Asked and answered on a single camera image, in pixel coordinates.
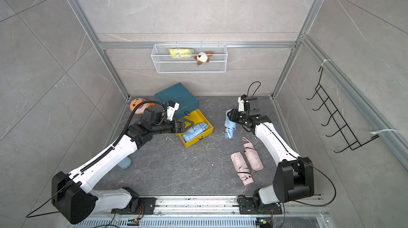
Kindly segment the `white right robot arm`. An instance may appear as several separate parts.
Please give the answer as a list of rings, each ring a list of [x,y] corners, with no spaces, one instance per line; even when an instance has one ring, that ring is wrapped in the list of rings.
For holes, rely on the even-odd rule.
[[[258,212],[277,203],[285,203],[314,195],[312,161],[296,153],[276,131],[271,119],[262,115],[256,97],[242,95],[239,107],[227,113],[231,122],[252,132],[265,145],[277,166],[273,184],[254,192]]]

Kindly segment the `blue umbrella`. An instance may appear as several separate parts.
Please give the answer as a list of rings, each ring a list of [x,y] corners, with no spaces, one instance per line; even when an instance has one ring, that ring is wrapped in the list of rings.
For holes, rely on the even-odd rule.
[[[235,122],[232,122],[229,117],[228,117],[228,113],[231,111],[227,110],[226,111],[226,119],[225,119],[225,123],[224,123],[224,127],[225,127],[225,138],[226,139],[232,139],[234,136],[234,132],[236,130],[236,126],[237,124]]]
[[[182,138],[184,141],[187,143],[191,141],[193,138],[199,136],[203,132],[206,131],[206,129],[209,127],[209,125],[205,122],[198,123],[194,125],[192,128],[190,128],[183,136]]]

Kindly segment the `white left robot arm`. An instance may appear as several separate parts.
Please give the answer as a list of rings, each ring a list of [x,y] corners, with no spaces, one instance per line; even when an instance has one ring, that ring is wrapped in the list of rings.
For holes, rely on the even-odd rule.
[[[94,186],[154,135],[185,133],[194,126],[187,118],[173,117],[177,103],[151,101],[150,104],[138,122],[132,124],[129,118],[117,139],[90,161],[69,173],[54,175],[51,203],[69,223],[78,224],[89,215],[103,211],[133,214],[142,209],[139,194],[129,187],[98,191]]]

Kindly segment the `teal and yellow drawer box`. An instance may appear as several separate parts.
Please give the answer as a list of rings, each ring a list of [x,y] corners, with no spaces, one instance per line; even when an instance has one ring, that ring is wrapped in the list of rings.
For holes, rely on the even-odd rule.
[[[170,100],[179,103],[179,109],[174,114],[174,118],[176,118],[177,120],[184,117],[189,119],[190,121],[193,121],[194,125],[201,122],[205,122],[209,125],[205,132],[193,138],[189,142],[185,142],[182,138],[184,133],[177,133],[176,135],[179,136],[186,148],[189,148],[195,143],[203,140],[203,138],[207,137],[213,132],[213,126],[199,110],[199,100],[182,83],[179,82],[171,87],[168,87],[154,94],[154,96],[162,103],[168,102]]]

